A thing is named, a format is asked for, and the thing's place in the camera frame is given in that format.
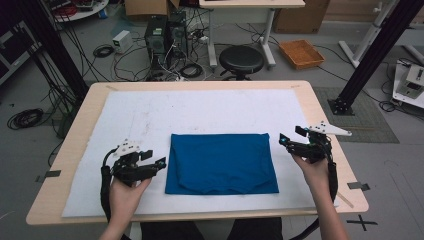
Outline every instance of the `gray mat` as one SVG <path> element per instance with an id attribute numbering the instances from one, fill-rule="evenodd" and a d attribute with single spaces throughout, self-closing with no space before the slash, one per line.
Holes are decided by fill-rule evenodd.
<path id="1" fill-rule="evenodd" d="M 352 136 L 337 136 L 341 142 L 399 143 L 373 100 L 360 93 L 352 104 L 354 116 L 339 116 L 331 112 L 327 99 L 336 99 L 342 88 L 314 88 L 315 94 L 328 118 L 337 127 L 351 131 Z"/>

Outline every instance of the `stool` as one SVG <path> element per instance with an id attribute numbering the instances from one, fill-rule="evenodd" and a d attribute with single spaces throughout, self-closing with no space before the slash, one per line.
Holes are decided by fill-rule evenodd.
<path id="1" fill-rule="evenodd" d="M 247 46 L 232 46 L 221 52 L 219 63 L 225 69 L 220 75 L 231 72 L 233 75 L 226 77 L 223 81 L 232 78 L 236 80 L 250 80 L 246 74 L 258 72 L 264 66 L 262 54 Z"/>

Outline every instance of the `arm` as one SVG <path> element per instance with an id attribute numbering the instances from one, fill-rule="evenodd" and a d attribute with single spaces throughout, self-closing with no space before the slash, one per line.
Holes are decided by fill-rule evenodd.
<path id="1" fill-rule="evenodd" d="M 142 181 L 138 186 L 128 187 L 118 179 L 114 179 L 110 186 L 110 208 L 112 217 L 109 225 L 103 232 L 100 240 L 118 240 L 131 221 L 131 218 L 137 209 L 141 195 L 151 179 Z"/>
<path id="2" fill-rule="evenodd" d="M 349 239 L 346 229 L 331 201 L 327 159 L 310 164 L 308 159 L 303 160 L 296 155 L 292 155 L 292 157 L 302 169 L 306 183 L 311 190 L 318 212 L 321 238 L 325 240 Z"/>

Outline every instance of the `blue towel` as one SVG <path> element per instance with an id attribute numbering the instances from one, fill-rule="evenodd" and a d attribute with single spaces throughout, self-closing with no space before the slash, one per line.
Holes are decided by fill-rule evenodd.
<path id="1" fill-rule="evenodd" d="M 172 134 L 165 193 L 278 192 L 268 134 Z"/>

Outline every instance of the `black pants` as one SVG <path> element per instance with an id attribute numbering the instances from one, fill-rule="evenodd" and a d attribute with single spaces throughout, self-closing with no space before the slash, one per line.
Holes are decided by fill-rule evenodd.
<path id="1" fill-rule="evenodd" d="M 281 218 L 236 219 L 227 240 L 282 240 Z M 142 240 L 204 240 L 192 221 L 140 223 Z"/>

